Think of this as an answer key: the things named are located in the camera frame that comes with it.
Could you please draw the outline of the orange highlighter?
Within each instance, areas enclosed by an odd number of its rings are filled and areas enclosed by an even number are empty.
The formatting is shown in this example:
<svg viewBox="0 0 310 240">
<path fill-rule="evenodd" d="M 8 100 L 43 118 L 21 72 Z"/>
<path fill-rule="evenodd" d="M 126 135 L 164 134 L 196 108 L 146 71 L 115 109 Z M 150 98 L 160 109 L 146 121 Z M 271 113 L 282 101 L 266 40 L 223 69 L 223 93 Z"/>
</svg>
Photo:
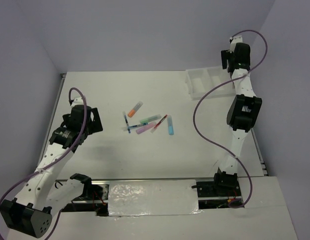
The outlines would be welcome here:
<svg viewBox="0 0 310 240">
<path fill-rule="evenodd" d="M 142 101 L 139 101 L 131 110 L 130 112 L 127 114 L 127 116 L 129 118 L 132 118 L 135 113 L 141 108 L 141 106 L 143 105 L 143 102 Z"/>
</svg>

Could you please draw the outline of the blue highlighter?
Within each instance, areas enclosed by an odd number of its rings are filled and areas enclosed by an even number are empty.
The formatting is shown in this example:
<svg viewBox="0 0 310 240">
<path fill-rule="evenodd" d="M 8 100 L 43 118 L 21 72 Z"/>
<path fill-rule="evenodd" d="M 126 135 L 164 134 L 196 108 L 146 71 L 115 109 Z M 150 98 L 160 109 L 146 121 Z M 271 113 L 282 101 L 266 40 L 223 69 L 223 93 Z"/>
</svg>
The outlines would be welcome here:
<svg viewBox="0 0 310 240">
<path fill-rule="evenodd" d="M 168 134 L 170 136 L 174 135 L 173 119 L 171 115 L 167 116 Z"/>
</svg>

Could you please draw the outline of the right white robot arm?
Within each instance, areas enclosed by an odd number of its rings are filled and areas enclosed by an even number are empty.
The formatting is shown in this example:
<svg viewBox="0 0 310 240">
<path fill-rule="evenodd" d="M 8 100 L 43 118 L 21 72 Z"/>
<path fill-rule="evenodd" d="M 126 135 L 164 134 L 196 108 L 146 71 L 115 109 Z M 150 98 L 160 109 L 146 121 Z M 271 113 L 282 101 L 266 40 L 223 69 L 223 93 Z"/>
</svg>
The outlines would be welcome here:
<svg viewBox="0 0 310 240">
<path fill-rule="evenodd" d="M 253 91 L 250 78 L 251 48 L 248 44 L 232 43 L 229 50 L 221 52 L 222 68 L 233 80 L 235 98 L 227 113 L 226 123 L 231 128 L 232 139 L 229 154 L 219 165 L 212 184 L 218 196 L 232 192 L 238 184 L 238 161 L 245 138 L 255 126 L 262 106 L 262 99 Z"/>
</svg>

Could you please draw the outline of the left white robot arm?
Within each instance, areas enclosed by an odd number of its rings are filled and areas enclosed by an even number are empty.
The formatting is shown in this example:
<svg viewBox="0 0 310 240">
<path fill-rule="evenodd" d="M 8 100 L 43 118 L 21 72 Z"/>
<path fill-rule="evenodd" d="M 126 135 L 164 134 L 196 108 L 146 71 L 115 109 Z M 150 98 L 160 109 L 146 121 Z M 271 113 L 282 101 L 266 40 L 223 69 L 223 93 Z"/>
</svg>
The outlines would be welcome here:
<svg viewBox="0 0 310 240">
<path fill-rule="evenodd" d="M 12 230 L 41 238 L 48 231 L 53 217 L 76 198 L 93 197 L 100 187 L 89 176 L 74 173 L 58 189 L 51 191 L 61 170 L 89 135 L 103 131 L 98 109 L 82 104 L 73 105 L 69 114 L 53 131 L 46 153 L 35 176 L 24 183 L 12 199 L 0 203 L 0 214 Z"/>
</svg>

